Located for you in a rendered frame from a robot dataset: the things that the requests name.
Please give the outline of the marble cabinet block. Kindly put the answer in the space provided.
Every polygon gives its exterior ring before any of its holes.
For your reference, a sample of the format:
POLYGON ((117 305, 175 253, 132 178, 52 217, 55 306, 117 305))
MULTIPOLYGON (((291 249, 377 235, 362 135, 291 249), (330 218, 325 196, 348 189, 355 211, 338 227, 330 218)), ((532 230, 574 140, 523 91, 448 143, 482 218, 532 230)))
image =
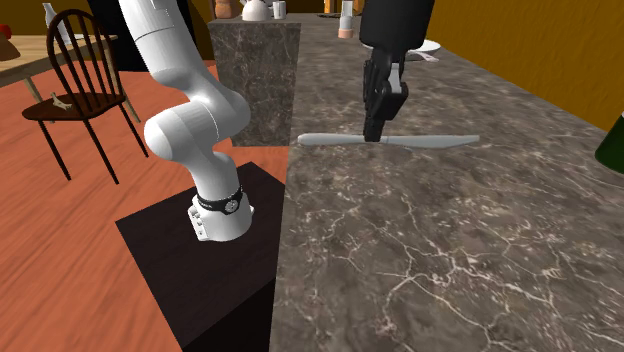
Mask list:
POLYGON ((213 20, 207 27, 219 80, 250 106, 250 122, 232 144, 289 145, 301 24, 235 18, 213 20))

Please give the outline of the white teapot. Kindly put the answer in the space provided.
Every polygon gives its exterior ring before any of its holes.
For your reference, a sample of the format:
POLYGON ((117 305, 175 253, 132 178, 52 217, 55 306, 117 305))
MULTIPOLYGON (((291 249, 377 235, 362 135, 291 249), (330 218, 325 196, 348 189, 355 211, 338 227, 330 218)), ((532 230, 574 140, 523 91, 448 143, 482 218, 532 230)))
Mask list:
POLYGON ((240 0, 243 5, 242 20, 248 22, 262 22, 271 18, 270 9, 263 0, 240 0))

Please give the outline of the grey table knife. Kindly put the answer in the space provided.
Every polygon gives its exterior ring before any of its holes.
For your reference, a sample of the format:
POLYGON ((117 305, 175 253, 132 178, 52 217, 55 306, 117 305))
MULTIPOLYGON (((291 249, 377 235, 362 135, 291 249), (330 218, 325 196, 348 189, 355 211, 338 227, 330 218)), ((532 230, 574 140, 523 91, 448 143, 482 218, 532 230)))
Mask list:
MULTIPOLYGON (((382 136, 381 144, 399 145, 413 148, 443 149, 462 146, 480 140, 479 135, 418 135, 418 136, 382 136)), ((297 137, 301 145, 345 145, 365 143, 362 135, 305 133, 297 137)))

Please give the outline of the dark wooden spindle chair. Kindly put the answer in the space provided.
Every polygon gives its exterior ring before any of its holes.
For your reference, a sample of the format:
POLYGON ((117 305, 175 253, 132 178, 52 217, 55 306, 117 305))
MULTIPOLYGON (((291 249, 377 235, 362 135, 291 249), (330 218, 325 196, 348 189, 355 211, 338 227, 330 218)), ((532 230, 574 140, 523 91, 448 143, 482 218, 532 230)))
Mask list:
POLYGON ((83 123, 110 176, 117 181, 117 175, 91 121, 118 108, 141 151, 146 152, 147 149, 124 107, 127 96, 119 77, 111 36, 93 15, 78 9, 68 9, 52 19, 47 30, 46 48, 52 68, 65 92, 26 108, 22 116, 38 123, 67 179, 71 178, 70 173, 46 124, 56 121, 83 123))

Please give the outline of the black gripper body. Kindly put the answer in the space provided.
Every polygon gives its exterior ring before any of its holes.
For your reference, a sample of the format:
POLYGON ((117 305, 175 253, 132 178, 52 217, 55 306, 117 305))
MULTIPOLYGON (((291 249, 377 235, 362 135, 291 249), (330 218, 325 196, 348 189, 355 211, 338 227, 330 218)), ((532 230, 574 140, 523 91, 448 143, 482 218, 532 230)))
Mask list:
POLYGON ((435 0, 366 0, 359 31, 363 44, 392 52, 424 43, 435 0))

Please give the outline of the white plate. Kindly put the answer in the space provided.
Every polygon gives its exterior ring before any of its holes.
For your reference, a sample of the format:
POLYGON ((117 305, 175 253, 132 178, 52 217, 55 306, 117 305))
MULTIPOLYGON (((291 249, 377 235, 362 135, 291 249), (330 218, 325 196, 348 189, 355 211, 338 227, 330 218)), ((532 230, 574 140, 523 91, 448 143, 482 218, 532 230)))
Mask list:
POLYGON ((408 54, 416 54, 416 53, 425 53, 428 55, 434 55, 439 49, 441 45, 438 42, 425 39, 423 44, 417 49, 410 49, 407 51, 408 54))

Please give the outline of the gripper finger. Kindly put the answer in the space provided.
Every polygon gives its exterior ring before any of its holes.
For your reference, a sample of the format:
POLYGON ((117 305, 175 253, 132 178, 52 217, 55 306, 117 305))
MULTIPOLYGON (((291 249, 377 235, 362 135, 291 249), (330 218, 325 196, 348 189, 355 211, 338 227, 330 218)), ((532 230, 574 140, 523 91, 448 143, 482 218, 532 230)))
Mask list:
POLYGON ((371 57, 364 64, 363 101, 365 104, 365 122, 363 136, 366 142, 378 142, 381 138, 386 118, 380 111, 384 99, 392 93, 388 81, 392 61, 389 53, 382 49, 372 50, 371 57))
POLYGON ((409 95, 409 88, 402 79, 405 69, 405 57, 406 51, 403 51, 393 58, 393 62, 390 65, 388 83, 390 85, 391 94, 389 96, 390 108, 388 120, 393 120, 396 117, 409 95))

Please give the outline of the white bottle with pink base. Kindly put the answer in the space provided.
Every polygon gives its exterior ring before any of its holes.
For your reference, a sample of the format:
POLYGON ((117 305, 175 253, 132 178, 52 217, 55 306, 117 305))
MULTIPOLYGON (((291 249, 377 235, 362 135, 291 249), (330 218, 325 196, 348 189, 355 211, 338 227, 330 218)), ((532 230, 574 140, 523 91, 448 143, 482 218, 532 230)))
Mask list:
POLYGON ((349 39, 353 37, 353 1, 343 0, 341 7, 341 15, 339 18, 338 37, 341 39, 349 39))

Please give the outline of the dark robot stand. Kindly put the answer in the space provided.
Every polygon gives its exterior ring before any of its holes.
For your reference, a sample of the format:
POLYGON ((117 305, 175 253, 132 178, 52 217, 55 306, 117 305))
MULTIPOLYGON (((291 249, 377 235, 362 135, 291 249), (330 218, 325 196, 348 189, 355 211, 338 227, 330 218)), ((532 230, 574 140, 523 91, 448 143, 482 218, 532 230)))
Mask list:
POLYGON ((238 173, 255 213, 233 241, 197 239, 194 189, 116 223, 183 352, 269 352, 285 186, 252 162, 238 173))

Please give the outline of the dark green bottle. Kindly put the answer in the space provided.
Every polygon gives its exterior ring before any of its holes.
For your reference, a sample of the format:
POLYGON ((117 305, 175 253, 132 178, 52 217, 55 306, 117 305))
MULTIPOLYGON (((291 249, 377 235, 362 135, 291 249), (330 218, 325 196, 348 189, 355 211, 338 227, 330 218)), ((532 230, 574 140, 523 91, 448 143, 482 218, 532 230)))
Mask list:
POLYGON ((603 166, 624 174, 624 111, 594 153, 603 166))

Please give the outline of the white tall bottle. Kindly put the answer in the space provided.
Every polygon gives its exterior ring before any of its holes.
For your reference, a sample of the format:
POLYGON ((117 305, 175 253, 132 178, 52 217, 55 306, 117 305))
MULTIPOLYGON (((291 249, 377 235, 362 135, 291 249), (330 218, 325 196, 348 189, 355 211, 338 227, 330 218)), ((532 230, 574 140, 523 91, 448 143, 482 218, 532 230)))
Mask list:
MULTIPOLYGON (((45 21, 46 21, 46 27, 50 28, 50 24, 53 21, 54 17, 57 15, 57 13, 55 12, 55 10, 52 7, 51 3, 43 3, 43 8, 45 10, 45 21)), ((68 35, 68 32, 66 30, 65 24, 63 21, 60 21, 57 25, 57 29, 58 32, 63 40, 63 42, 66 45, 69 45, 71 43, 71 39, 68 35)))

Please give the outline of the brown vase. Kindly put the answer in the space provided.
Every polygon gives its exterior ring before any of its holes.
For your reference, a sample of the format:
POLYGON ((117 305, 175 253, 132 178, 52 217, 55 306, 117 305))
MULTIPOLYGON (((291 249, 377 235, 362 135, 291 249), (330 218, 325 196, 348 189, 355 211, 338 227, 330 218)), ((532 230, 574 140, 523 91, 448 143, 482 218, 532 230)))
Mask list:
POLYGON ((231 19, 240 13, 238 0, 214 0, 214 2, 215 17, 217 19, 231 19))

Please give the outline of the light wooden table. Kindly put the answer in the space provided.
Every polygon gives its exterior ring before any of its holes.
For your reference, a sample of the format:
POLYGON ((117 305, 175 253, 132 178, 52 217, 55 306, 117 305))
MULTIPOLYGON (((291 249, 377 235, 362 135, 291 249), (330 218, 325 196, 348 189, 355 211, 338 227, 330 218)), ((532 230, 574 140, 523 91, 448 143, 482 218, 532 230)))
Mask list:
MULTIPOLYGON (((87 41, 87 39, 82 39, 77 43, 82 55, 88 54, 87 41)), ((111 48, 107 43, 103 45, 108 67, 112 68, 111 48)), ((4 34, 0 33, 0 54, 2 58, 0 60, 0 87, 22 82, 35 102, 43 101, 32 77, 53 69, 47 53, 46 36, 13 35, 11 39, 6 39, 4 34)), ((137 123, 141 122, 129 100, 126 100, 123 105, 137 123)))

